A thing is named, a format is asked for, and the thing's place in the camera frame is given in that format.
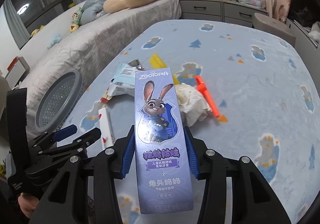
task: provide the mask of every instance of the silver bolt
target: silver bolt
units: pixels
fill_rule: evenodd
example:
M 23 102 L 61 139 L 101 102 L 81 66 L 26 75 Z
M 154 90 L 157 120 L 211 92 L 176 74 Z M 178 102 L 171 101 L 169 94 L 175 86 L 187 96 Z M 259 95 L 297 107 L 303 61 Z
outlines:
M 105 150 L 106 155 L 112 155 L 115 151 L 112 148 L 108 148 Z
M 207 155 L 209 155 L 209 156 L 214 156 L 216 153 L 215 153 L 215 151 L 214 150 L 212 150 L 212 149 L 208 149 L 208 150 L 206 150 L 206 152 L 205 152 Z
M 76 155 L 74 155 L 74 156 L 72 156 L 72 157 L 70 158 L 70 162 L 75 163 L 75 162 L 78 161 L 78 159 L 79 159 L 79 157 L 76 156 Z
M 250 163 L 250 159 L 246 156 L 242 157 L 241 161 L 243 161 L 244 163 Z

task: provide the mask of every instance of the red-orange whistle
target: red-orange whistle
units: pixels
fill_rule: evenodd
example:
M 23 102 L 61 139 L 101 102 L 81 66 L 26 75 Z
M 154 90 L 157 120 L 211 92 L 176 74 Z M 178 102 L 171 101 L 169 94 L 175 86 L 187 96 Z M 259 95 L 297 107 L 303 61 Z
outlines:
M 220 117 L 220 113 L 219 110 L 215 104 L 215 102 L 213 101 L 207 86 L 205 85 L 203 79 L 201 76 L 195 76 L 196 82 L 197 82 L 197 90 L 204 96 L 205 100 L 208 102 L 209 106 L 212 109 L 212 114 L 216 117 L 219 118 Z

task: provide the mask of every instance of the laundry basket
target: laundry basket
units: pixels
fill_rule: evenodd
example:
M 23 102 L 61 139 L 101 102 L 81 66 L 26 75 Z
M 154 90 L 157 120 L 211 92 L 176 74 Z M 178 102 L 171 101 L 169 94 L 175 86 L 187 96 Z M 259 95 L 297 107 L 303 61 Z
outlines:
M 77 70 L 60 77 L 40 102 L 36 130 L 40 134 L 60 130 L 83 93 L 82 76 Z

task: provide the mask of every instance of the purple box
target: purple box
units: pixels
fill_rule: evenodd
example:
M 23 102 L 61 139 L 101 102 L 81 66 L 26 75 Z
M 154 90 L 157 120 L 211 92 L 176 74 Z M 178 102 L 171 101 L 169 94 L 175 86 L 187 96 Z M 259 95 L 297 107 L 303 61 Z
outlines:
M 136 73 L 134 104 L 141 213 L 193 210 L 188 154 L 171 70 Z

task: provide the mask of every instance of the light blue tablecloth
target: light blue tablecloth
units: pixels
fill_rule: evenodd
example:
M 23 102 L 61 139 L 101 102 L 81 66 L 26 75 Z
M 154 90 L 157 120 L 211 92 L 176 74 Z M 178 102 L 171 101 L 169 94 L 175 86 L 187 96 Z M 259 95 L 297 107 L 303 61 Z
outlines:
M 156 52 L 180 82 L 195 85 L 201 74 L 223 115 L 207 118 L 191 131 L 224 157 L 249 156 L 296 223 L 320 189 L 320 99 L 311 76 L 295 49 L 271 34 L 227 23 L 169 20 L 157 23 L 127 46 L 95 79 L 79 100 L 65 126 L 78 133 L 59 143 L 70 143 L 99 127 L 99 102 L 119 62 L 139 59 L 152 69 Z M 127 135 L 134 124 L 134 98 L 114 97 L 108 107 L 114 135 Z M 102 151 L 97 141 L 88 155 Z M 123 221 L 188 223 L 197 221 L 204 181 L 193 179 L 195 209 L 173 214 L 141 215 L 136 187 L 135 159 L 122 181 L 116 181 Z

